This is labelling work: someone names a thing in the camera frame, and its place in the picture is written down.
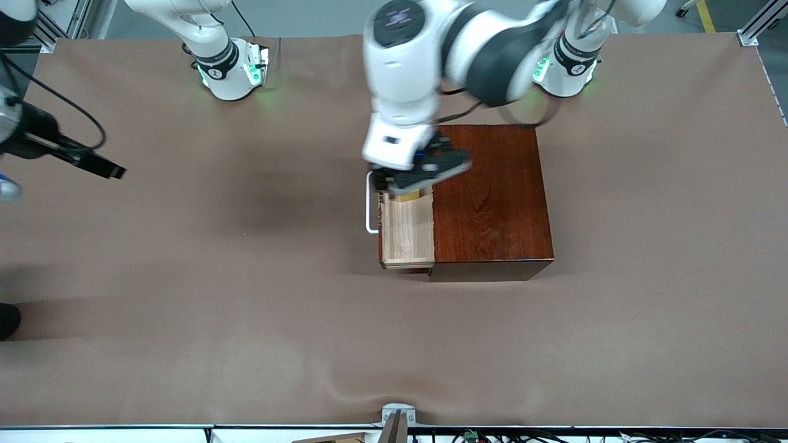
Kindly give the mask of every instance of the small yellow block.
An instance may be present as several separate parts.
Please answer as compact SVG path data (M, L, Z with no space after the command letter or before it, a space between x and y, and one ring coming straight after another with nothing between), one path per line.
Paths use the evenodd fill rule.
M411 200L416 200L421 196L422 196L422 190L419 189L418 191L413 191L410 194L398 195L395 197L395 199L400 203L405 203L405 202L410 202Z

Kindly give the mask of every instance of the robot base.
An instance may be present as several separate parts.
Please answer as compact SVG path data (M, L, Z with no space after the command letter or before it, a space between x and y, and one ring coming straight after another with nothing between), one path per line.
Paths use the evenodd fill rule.
M243 39L231 40L238 47L240 56L224 79L215 79L211 76L211 69L205 73L198 67L198 72L203 77L203 84L217 98L228 101L242 99L256 87L265 86L269 60L268 48L261 48Z
M583 65L575 66L575 68L577 67L582 67L584 71L569 75L567 70L557 61L545 57L539 62L533 73L533 82L555 97L565 98L577 95L593 78L593 70L597 67L597 62L595 61L588 69L585 69Z

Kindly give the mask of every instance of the black shoe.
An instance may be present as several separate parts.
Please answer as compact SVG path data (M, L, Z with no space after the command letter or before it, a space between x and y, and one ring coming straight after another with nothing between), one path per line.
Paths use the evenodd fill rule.
M0 340L11 337L21 321L22 316L16 306L0 303Z

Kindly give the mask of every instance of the metal drawer handle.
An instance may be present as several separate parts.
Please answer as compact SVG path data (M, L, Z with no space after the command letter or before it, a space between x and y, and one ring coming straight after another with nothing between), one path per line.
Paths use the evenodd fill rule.
M372 199L372 192L370 189L370 177L372 177L372 171L366 173L366 214L364 217L364 225L366 226L366 231L370 234L377 235L379 232L377 229L372 229L370 225L370 218L372 218L372 214L370 213L370 200Z

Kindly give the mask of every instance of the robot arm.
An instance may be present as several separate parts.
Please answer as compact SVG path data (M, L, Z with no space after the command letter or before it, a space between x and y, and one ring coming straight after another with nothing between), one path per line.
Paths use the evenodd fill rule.
M137 13L175 32L197 61L203 84L222 100L238 100L262 86L268 67L268 48L231 39L212 13L231 0L126 0Z
M35 0L0 0L0 47L14 46L29 39L37 20ZM125 168L95 153L106 140L106 134L90 114L70 103L90 118L102 133L102 141L93 147L87 147L63 135L58 121L51 114L22 100L12 69L23 73L32 81L37 80L25 73L2 51L0 65L9 77L11 87L8 89L0 86L0 156L11 154L33 159L51 155L100 177L123 177ZM20 197L21 187L8 177L0 175L0 201L14 201Z
M545 0L525 20L460 0L383 5L364 31L373 114L363 157L376 189L402 195L467 170L467 154L436 134L441 79L486 106L520 99L572 5Z
M363 157L375 188L402 195L470 167L467 154L436 133L442 78L488 107L519 100L534 83L575 95L591 80L610 16L639 26L665 2L543 0L525 20L461 0L386 3L364 31L373 114Z

